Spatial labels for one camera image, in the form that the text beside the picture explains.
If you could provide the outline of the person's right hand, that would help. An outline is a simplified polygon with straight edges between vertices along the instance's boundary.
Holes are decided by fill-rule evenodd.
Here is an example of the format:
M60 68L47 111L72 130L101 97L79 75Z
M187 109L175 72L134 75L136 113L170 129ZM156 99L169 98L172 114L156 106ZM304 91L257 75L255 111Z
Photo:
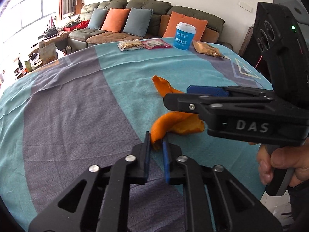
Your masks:
M289 186L295 187L308 180L309 169L308 140L299 147L283 147L268 154L265 145L260 145L257 153L259 178L267 185L273 179L274 169L294 168Z

